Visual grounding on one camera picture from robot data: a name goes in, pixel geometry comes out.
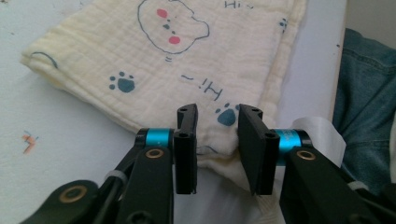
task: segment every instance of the pink cheek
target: pink cheek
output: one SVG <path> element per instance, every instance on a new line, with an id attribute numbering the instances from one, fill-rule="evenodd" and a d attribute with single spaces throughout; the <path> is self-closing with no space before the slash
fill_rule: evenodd
<path id="1" fill-rule="evenodd" d="M 164 9 L 157 9 L 157 15 L 162 18 L 168 17 L 168 12 Z"/>
<path id="2" fill-rule="evenodd" d="M 180 38 L 178 36 L 171 36 L 169 38 L 169 43 L 178 44 L 178 43 L 180 43 Z"/>

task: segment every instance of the white table surface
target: white table surface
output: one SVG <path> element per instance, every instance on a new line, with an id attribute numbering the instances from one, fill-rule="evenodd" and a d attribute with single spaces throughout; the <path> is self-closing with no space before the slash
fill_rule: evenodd
<path id="1" fill-rule="evenodd" d="M 19 63 L 21 51 L 91 0 L 0 2 L 0 223 L 19 223 L 61 185 L 99 185 L 134 135 L 92 106 L 55 90 Z M 332 118 L 347 0 L 309 0 L 283 85 L 277 123 Z M 35 147 L 23 154 L 30 134 Z M 176 196 L 175 223 L 248 223 L 259 211 L 249 192 L 199 170 L 198 193 Z"/>

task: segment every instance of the baby blanket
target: baby blanket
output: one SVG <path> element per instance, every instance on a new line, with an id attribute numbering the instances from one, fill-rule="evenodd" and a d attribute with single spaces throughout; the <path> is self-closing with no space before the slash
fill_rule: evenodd
<path id="1" fill-rule="evenodd" d="M 51 28 L 21 62 L 121 126 L 176 127 L 199 110 L 199 164 L 247 184 L 237 154 L 239 104 L 276 105 L 306 0 L 94 0 Z"/>

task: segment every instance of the jeans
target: jeans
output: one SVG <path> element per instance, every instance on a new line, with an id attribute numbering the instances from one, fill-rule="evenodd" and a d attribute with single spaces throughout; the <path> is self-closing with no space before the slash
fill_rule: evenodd
<path id="1" fill-rule="evenodd" d="M 396 49 L 346 29 L 332 123 L 346 141 L 342 169 L 376 195 L 390 183 L 395 109 Z"/>

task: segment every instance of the blue paw print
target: blue paw print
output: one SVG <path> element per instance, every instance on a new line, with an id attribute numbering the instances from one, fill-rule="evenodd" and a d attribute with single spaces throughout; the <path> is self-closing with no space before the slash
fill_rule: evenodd
<path id="1" fill-rule="evenodd" d="M 229 106 L 230 106 L 229 103 L 225 104 L 224 108 L 226 108 L 226 110 L 224 110 L 221 114 L 219 114 L 218 117 L 218 122 L 225 126 L 231 126 L 236 122 L 235 111 L 231 108 L 228 108 Z M 239 110 L 239 105 L 235 106 L 235 110 Z M 216 110 L 216 114 L 218 114 L 219 112 L 221 112 L 221 109 Z"/>
<path id="2" fill-rule="evenodd" d="M 133 76 L 125 76 L 124 72 L 120 72 L 120 77 L 118 78 L 117 84 L 111 84 L 108 86 L 111 90 L 115 90 L 116 86 L 120 91 L 130 92 L 134 90 L 134 81 L 132 80 Z M 116 77 L 110 77 L 111 81 L 116 81 Z"/>
<path id="3" fill-rule="evenodd" d="M 282 22 L 280 22 L 279 25 L 283 27 L 283 33 L 285 33 L 285 30 L 288 27 L 288 21 L 286 19 L 282 19 Z"/>

